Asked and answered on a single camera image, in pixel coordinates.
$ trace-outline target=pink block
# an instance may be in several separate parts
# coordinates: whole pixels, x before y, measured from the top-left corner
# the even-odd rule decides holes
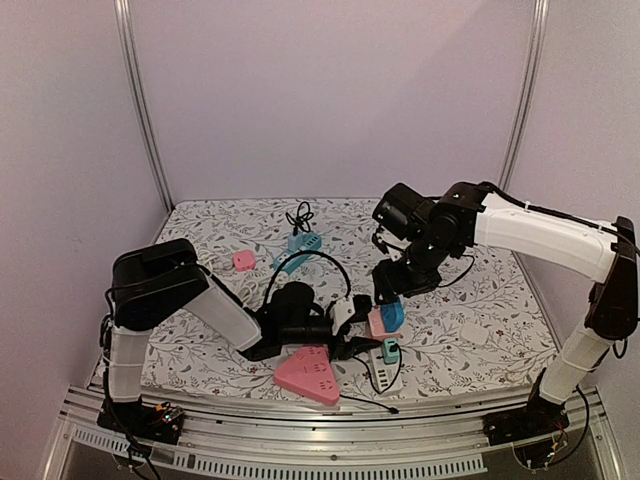
[[[238,272],[246,272],[256,268],[256,257],[251,250],[242,250],[233,254],[233,266]]]
[[[325,347],[301,347],[275,371],[275,384],[323,405],[335,405],[340,389]]]
[[[382,314],[378,307],[372,309],[369,312],[369,325],[367,328],[367,334],[375,339],[383,342],[387,338],[401,338],[400,332],[389,333],[384,329],[384,322],[382,321]]]

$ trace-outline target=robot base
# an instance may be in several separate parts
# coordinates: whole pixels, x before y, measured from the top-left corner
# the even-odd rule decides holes
[[[554,416],[537,413],[522,407],[485,415],[482,424],[489,445],[518,442],[557,432],[559,426],[565,429],[569,426],[569,418],[562,411]]]
[[[142,401],[128,403],[113,403],[113,412],[117,415],[114,418],[112,411],[108,408],[106,401],[102,404],[102,410],[98,416],[98,426],[113,430],[114,432],[125,433],[120,425],[125,425],[128,433],[136,438],[144,438],[154,442],[177,445],[184,415],[165,423],[162,421],[162,414],[153,407],[142,405]]]
[[[490,413],[482,419],[490,445],[517,442],[566,429],[569,417],[564,404],[556,405],[540,396],[540,383],[546,369],[538,375],[524,407]]]

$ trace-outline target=pink cube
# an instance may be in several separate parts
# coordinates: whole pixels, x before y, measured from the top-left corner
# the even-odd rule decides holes
[[[256,268],[256,257],[251,250],[242,250],[233,254],[233,266],[238,272],[246,272]]]
[[[367,334],[369,337],[380,340],[381,342],[387,338],[401,338],[400,332],[387,332],[384,328],[384,322],[382,321],[382,314],[380,308],[375,307],[369,312],[369,324],[367,325]]]

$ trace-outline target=pink triangle block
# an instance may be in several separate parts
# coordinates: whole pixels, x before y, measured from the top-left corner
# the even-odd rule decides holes
[[[299,348],[276,369],[274,381],[286,390],[323,405],[335,405],[340,400],[338,382],[324,347]]]

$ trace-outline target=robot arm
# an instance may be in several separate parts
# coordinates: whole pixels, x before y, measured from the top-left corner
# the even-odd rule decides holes
[[[489,429],[495,443],[547,433],[555,422],[568,424],[564,402],[611,345],[631,335],[638,323],[635,237],[629,219],[595,223],[528,204],[523,207],[508,198],[490,184],[458,183],[435,202],[398,184],[373,215],[404,242],[400,245],[406,245],[401,255],[395,252],[395,260],[384,260],[373,271],[379,303],[433,291],[441,281],[437,269],[442,261],[447,256],[459,258],[466,247],[476,244],[548,260],[595,282],[585,320],[542,372],[525,410],[514,412],[511,424],[516,427],[511,432],[497,431],[501,429],[495,425]],[[384,231],[374,235],[374,243],[383,250],[390,247],[385,238]]]
[[[369,297],[350,295],[347,290],[347,296],[333,302],[325,315],[314,303],[309,285],[290,282],[253,312],[198,265],[193,245],[186,239],[122,255],[114,263],[113,286],[107,291],[112,308],[107,318],[112,325],[104,325],[101,336],[108,363],[105,405],[98,424],[128,431],[134,437],[177,442],[181,420],[176,418],[181,410],[144,406],[140,378],[153,329],[180,308],[200,318],[253,361],[279,355],[282,345],[288,343],[327,344],[332,358],[350,358],[380,346],[377,340],[360,337],[344,340],[349,323],[363,321],[372,308]],[[162,420],[165,415],[168,422]]]

